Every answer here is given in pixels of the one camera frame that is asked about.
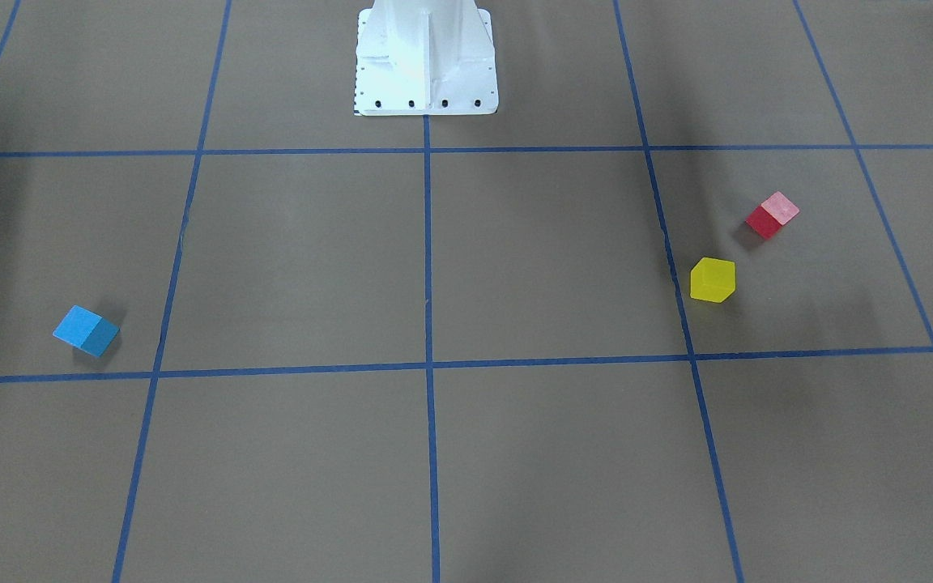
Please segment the red wooden cube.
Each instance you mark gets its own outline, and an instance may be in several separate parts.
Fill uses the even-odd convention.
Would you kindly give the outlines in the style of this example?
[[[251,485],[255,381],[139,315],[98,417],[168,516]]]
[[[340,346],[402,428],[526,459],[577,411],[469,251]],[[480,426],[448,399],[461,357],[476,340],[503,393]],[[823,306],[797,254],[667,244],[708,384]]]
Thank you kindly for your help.
[[[777,235],[800,212],[783,192],[777,191],[763,200],[751,214],[745,218],[745,224],[763,240],[770,240]]]

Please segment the yellow wooden cube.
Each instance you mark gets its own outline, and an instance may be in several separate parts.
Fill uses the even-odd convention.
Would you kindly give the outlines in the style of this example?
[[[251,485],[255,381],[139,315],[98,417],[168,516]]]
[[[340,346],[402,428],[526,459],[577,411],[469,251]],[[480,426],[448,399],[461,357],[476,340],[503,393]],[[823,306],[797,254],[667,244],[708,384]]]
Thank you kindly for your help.
[[[733,261],[704,256],[690,270],[690,298],[722,303],[736,292],[737,268]]]

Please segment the blue wooden cube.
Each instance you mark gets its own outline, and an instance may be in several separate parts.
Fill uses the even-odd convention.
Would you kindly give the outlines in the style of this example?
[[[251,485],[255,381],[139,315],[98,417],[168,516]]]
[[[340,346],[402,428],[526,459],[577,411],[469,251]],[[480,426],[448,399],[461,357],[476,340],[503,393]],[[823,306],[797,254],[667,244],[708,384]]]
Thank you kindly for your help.
[[[100,358],[119,335],[119,331],[118,325],[99,313],[75,305],[56,325],[53,336],[67,346]]]

